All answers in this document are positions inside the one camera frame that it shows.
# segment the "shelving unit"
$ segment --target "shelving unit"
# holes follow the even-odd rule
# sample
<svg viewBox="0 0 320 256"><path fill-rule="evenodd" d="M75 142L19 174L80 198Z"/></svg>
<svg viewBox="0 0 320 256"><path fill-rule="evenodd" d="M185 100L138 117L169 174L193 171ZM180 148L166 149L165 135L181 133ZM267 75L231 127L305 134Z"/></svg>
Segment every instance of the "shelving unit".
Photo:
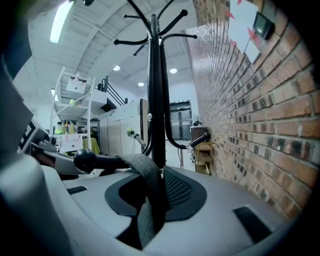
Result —
<svg viewBox="0 0 320 256"><path fill-rule="evenodd" d="M50 135L53 135L53 118L57 115L59 115L61 120L66 121L78 121L79 119L83 118L87 114L87 138L88 138L88 147L89 149L92 149L91 146L91 133L90 133L90 120L92 118L91 114L91 104L92 104L92 94L93 90L95 88L95 80L91 80L90 78L81 77L79 74L71 74L68 72L65 72L66 67L63 67L60 75L56 81L54 95L52 97L52 103L51 103L51 113L50 113ZM67 90L67 86L62 86L62 80L69 81L70 78L85 80L85 88L84 88L84 94L79 92L74 92ZM55 101L55 97L57 95L57 92L60 90L60 95L67 95L69 98L74 99L74 102L70 104L65 104L62 102ZM82 100L88 98L87 106L79 105L79 103L82 102Z"/></svg>
<svg viewBox="0 0 320 256"><path fill-rule="evenodd" d="M202 142L195 147L195 171L211 176L211 162L214 142Z"/></svg>

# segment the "ceiling light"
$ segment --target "ceiling light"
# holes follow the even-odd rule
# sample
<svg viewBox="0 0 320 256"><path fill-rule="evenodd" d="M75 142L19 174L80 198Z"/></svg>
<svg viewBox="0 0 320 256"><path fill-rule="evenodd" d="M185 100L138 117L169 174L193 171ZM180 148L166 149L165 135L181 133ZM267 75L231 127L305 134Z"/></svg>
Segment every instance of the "ceiling light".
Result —
<svg viewBox="0 0 320 256"><path fill-rule="evenodd" d="M56 11L50 35L51 43L57 44L59 42L61 31L66 21L67 15L74 3L74 1L66 1L63 4L61 4L58 10Z"/></svg>
<svg viewBox="0 0 320 256"><path fill-rule="evenodd" d="M171 69L170 69L170 73L171 73L171 74L177 73L177 71L178 71L178 70L177 70L176 68L171 68Z"/></svg>
<svg viewBox="0 0 320 256"><path fill-rule="evenodd" d="M55 95L55 91L56 91L55 89L52 89L52 90L51 90L52 97ZM54 100L55 100L56 102L59 101L57 95L55 95Z"/></svg>

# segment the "white ceiling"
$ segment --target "white ceiling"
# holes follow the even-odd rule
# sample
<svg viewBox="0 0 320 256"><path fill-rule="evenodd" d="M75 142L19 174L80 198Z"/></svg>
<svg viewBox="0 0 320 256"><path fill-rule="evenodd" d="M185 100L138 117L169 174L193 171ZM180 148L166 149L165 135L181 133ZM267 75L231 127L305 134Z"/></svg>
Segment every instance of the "white ceiling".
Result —
<svg viewBox="0 0 320 256"><path fill-rule="evenodd" d="M169 0L135 0L136 5L149 19L158 14ZM50 89L54 88L63 66L66 72L80 72L82 77L96 77L101 81L110 75L110 84L117 90L130 92L142 97L147 86L139 87L138 82L147 85L148 51L145 47L137 56L133 52L139 46L114 45L114 39L138 41L146 36L146 29L140 20L123 18L124 14L136 15L126 0L95 0L86 7L77 0L63 26L58 44L51 43L50 33L58 7L48 10L29 21L29 42L32 57L21 69L17 77L26 83L16 86L23 97L50 99ZM164 28L181 9L189 12L171 31L177 33L197 25L192 0L176 0L164 12L160 26ZM168 74L170 83L192 80L189 54L184 38L170 38L165 43L168 69L176 68L176 74ZM115 65L120 71L113 71Z"/></svg>

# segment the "gray fabric strap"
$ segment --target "gray fabric strap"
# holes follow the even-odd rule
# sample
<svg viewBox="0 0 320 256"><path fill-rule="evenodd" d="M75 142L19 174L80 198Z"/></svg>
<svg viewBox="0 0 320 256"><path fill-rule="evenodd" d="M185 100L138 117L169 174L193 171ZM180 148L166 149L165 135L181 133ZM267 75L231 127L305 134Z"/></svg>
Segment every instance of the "gray fabric strap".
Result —
<svg viewBox="0 0 320 256"><path fill-rule="evenodd" d="M153 224L158 232L164 222L167 211L165 184L161 171L154 161L144 154L117 155L117 158L128 164L132 170L142 175L146 184L146 196L152 207Z"/></svg>

